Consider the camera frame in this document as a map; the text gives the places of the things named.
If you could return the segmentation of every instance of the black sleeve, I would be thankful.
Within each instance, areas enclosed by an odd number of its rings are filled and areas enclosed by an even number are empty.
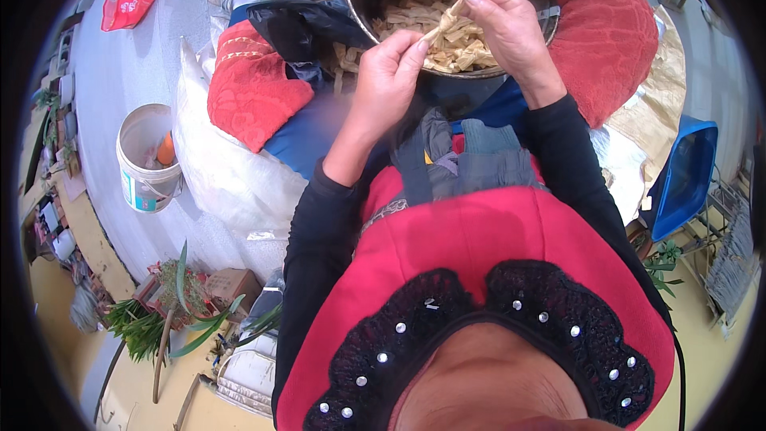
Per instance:
[[[588,123],[571,95],[539,110],[525,111],[529,151],[540,162],[545,186],[570,206],[618,254],[636,277],[646,297],[671,325],[665,302],[628,242],[618,207],[601,175],[590,143]]]
[[[351,263],[359,229],[358,187],[344,187],[322,171],[320,160],[295,208],[284,263],[285,289],[276,346],[271,407],[276,403],[309,332],[332,287]]]

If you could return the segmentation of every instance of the blue plastic bin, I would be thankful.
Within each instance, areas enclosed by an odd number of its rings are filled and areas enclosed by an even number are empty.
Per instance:
[[[684,225],[705,204],[717,143],[718,125],[714,121],[681,115],[670,156],[648,193],[652,209],[640,211],[654,242]]]

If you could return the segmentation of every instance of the red plastic bag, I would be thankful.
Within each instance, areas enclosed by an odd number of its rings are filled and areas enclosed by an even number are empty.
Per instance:
[[[132,29],[141,21],[154,0],[106,0],[101,30]]]

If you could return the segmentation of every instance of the white plastic bucket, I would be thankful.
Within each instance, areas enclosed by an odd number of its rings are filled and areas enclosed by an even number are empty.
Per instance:
[[[131,111],[117,135],[122,194],[131,208],[143,214],[162,210],[181,191],[181,165],[177,160],[162,170],[144,168],[148,150],[156,150],[171,128],[170,107],[153,103]]]

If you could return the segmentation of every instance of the bucket handle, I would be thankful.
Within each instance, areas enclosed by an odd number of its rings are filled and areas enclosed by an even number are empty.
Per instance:
[[[183,193],[183,191],[184,191],[184,176],[183,176],[183,174],[181,175],[181,178],[178,180],[178,186],[176,187],[176,191],[173,193],[173,195],[170,195],[170,196],[159,193],[157,190],[154,189],[154,187],[151,184],[148,184],[146,182],[143,182],[143,184],[146,185],[146,187],[149,188],[154,194],[157,194],[159,196],[163,196],[165,198],[169,198],[169,199],[172,200],[173,198],[176,198],[177,196],[180,196]]]

